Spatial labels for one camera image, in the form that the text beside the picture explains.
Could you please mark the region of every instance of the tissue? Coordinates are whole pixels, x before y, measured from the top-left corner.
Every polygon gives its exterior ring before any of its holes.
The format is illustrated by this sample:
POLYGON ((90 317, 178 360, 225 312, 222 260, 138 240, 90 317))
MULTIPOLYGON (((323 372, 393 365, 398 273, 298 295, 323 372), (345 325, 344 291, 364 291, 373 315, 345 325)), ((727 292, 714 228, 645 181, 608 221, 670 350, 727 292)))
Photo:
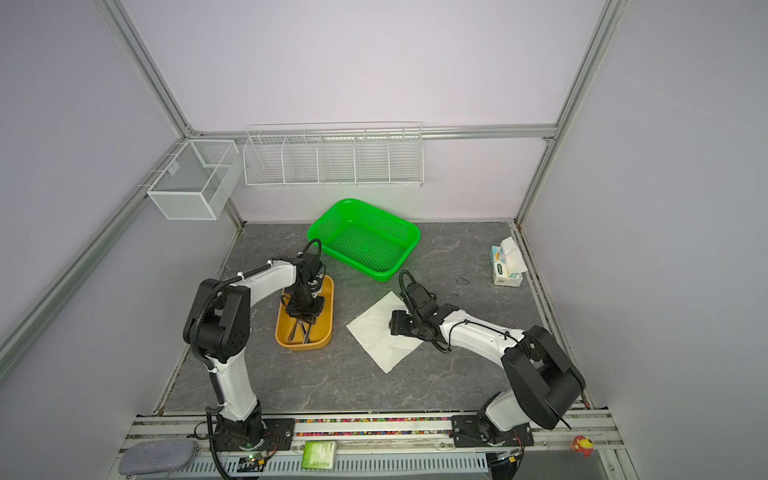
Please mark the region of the tissue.
POLYGON ((346 326, 384 373, 389 373, 422 344, 421 340, 411 336, 390 334, 389 319, 393 310, 407 309, 394 292, 389 292, 346 326))
POLYGON ((523 272, 528 271, 522 253, 512 237, 502 241, 502 245, 491 247, 491 268, 493 284, 503 286, 520 286, 523 272))

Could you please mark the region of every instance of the gray marble surface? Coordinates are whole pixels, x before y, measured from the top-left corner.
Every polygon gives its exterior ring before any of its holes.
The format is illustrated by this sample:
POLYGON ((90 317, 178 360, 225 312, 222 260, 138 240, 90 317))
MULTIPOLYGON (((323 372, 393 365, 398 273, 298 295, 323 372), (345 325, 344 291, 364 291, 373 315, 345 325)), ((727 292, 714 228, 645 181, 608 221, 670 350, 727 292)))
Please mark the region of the gray marble surface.
MULTIPOLYGON (((251 224, 227 263, 226 275, 248 270, 268 258, 295 255, 306 244, 309 225, 251 224)), ((509 237, 507 223, 420 223, 422 239, 403 267, 437 294, 498 325, 527 329, 541 325, 528 279, 518 287, 494 286, 491 245, 509 237)), ((335 282, 333 338, 328 346, 292 352, 279 346, 274 330, 279 306, 275 293, 251 312, 246 346, 251 385, 264 412, 307 410, 477 409, 509 388, 504 371, 466 349, 448 355, 424 343, 384 373, 345 327, 390 290, 397 276, 377 282, 323 256, 335 282)), ((201 410, 215 404, 205 368, 190 354, 167 400, 167 411, 201 410)))

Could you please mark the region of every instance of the aluminum frame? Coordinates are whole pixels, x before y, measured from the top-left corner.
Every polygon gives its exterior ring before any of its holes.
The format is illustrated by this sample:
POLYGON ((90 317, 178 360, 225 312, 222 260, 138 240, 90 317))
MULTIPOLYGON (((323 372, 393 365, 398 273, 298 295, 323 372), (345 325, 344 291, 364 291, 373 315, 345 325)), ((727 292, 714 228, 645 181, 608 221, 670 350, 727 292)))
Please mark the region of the aluminum frame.
POLYGON ((149 197, 146 185, 151 184, 170 159, 181 149, 179 140, 171 146, 162 159, 147 175, 142 185, 124 200, 112 218, 101 225, 99 231, 70 260, 58 275, 46 286, 32 306, 0 340, 0 385, 32 348, 38 338, 51 325, 67 302, 107 253, 122 237, 144 207, 149 197))
MULTIPOLYGON (((509 124, 509 125, 460 125, 447 127, 421 127, 423 140, 464 140, 479 138, 532 138, 553 137, 557 132, 554 124, 509 124)), ((312 129, 311 134, 322 136, 349 136, 351 134, 379 133, 397 134, 401 128, 367 128, 367 129, 312 129)), ((270 135, 304 135, 309 131, 281 130, 271 131, 270 135)), ((245 141, 249 137, 246 131, 201 132, 199 138, 214 140, 245 141)))
POLYGON ((525 222, 525 218, 531 211, 531 206, 541 189, 541 185, 544 183, 552 161, 568 133, 568 128, 571 126, 581 106, 581 102, 587 94, 595 72, 603 61, 608 45, 611 43, 611 39, 627 10, 628 4, 629 0, 607 0, 605 2, 603 11, 600 14, 600 20, 589 42, 587 53, 584 55, 584 60, 581 61, 581 66, 578 69, 574 83, 558 116, 556 123, 557 131, 551 138, 545 139, 547 140, 547 147, 544 149, 541 161, 539 161, 538 167, 536 167, 534 176, 520 205, 520 210, 518 210, 518 214, 515 217, 518 225, 522 225, 525 222))
MULTIPOLYGON (((374 432, 380 429, 388 430, 400 429, 405 431, 412 431, 414 429, 427 430, 434 432, 435 430, 445 431, 450 430, 451 422, 445 420, 425 420, 425 421, 401 421, 401 422, 322 422, 321 420, 327 419, 369 419, 375 417, 450 417, 452 415, 472 415, 474 412, 381 412, 381 413, 303 413, 303 414, 286 414, 286 415, 264 415, 264 421, 269 422, 271 418, 294 418, 297 420, 312 420, 312 422, 297 423, 297 430, 294 433, 315 433, 315 432, 374 432)), ((534 445, 526 447, 527 451, 547 451, 547 450, 568 450, 570 444, 573 441, 574 435, 588 435, 594 440, 596 455, 601 455, 603 460, 603 453, 605 452, 608 466, 613 466, 614 470, 607 470, 613 475, 610 478, 626 478, 627 480, 636 480, 636 477, 617 476, 623 475, 623 468, 628 462, 628 455, 625 455, 625 445, 621 441, 616 425, 611 417, 611 413, 607 410, 590 410, 590 409, 573 409, 566 412, 564 416, 568 423, 573 426, 573 430, 569 430, 562 426, 552 431, 541 429, 536 424, 531 424, 531 434, 534 437, 534 445)), ((178 416, 160 416, 160 417, 137 417, 128 435, 121 446, 120 453, 118 454, 113 464, 112 470, 108 476, 110 480, 123 479, 125 477, 118 474, 117 468, 120 458, 126 449, 147 440, 158 439, 185 439, 190 432, 193 431, 196 425, 200 422, 205 422, 203 415, 178 415, 178 416)), ((321 436, 321 435, 307 435, 298 436, 294 435, 291 441, 291 449, 280 451, 276 454, 276 459, 290 460, 293 458, 301 458, 303 454, 303 444, 306 441, 322 440, 322 439, 334 439, 337 442, 337 455, 354 455, 355 458, 359 458, 362 461, 370 459, 375 456, 381 456, 385 454, 391 454, 393 458, 395 455, 401 457, 403 455, 425 454, 431 455, 435 453, 453 454, 453 453, 467 453, 467 454, 482 454, 486 452, 504 452, 508 451, 509 447, 478 447, 478 448, 457 448, 453 443, 453 439, 448 433, 424 433, 424 434, 404 434, 404 435, 390 435, 388 433, 381 435, 335 435, 335 436, 321 436)), ((200 453, 197 454, 197 458, 208 459, 210 458, 210 451, 208 450, 207 441, 197 441, 197 447, 200 453)), ((235 452, 233 456, 239 458, 243 456, 239 452, 235 452)), ((223 461, 231 461, 232 454, 221 452, 219 454, 223 461)), ((367 475, 380 475, 377 472, 370 472, 367 475)), ((206 475, 202 475, 208 478, 217 478, 218 474, 215 470, 208 470, 206 475)))

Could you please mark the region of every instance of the wire mesh basket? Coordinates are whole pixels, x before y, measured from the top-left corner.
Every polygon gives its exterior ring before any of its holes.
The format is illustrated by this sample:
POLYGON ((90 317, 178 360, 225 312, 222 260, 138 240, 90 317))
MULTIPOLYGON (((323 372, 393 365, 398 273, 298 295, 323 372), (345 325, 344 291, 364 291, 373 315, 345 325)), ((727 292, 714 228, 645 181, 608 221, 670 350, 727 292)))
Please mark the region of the wire mesh basket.
POLYGON ((216 220, 243 163, 232 140, 188 140, 147 194, 168 220, 216 220))
POLYGON ((247 127, 246 184, 254 188, 363 187, 424 183, 420 124, 304 130, 247 127))

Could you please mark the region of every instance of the white robotic arm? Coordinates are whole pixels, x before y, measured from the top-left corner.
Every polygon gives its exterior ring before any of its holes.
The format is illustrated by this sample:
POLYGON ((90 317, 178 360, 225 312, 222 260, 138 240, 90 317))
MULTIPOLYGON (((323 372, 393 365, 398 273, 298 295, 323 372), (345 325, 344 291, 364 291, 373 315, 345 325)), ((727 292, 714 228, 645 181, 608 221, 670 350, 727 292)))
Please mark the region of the white robotic arm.
POLYGON ((573 362, 540 326, 528 331, 494 325, 437 297, 417 283, 407 270, 400 273, 400 290, 408 311, 392 312, 392 335, 430 342, 443 353, 462 346, 502 367, 511 389, 498 393, 479 411, 472 434, 490 445, 502 444, 513 427, 535 422, 553 429, 584 390, 585 382, 573 362), (403 277, 408 276, 406 286, 403 277), (541 362, 535 367, 533 362, 541 362))
POLYGON ((280 290, 290 295, 288 314, 314 323, 325 299, 317 296, 325 273, 319 240, 312 240, 296 257, 281 257, 266 265, 239 272, 227 280, 208 279, 200 284, 184 327, 184 341, 206 366, 217 398, 217 435, 225 445, 251 449, 263 441, 261 407, 250 386, 243 350, 250 336, 250 309, 259 300, 280 290), (307 253, 317 243, 317 254, 307 253))

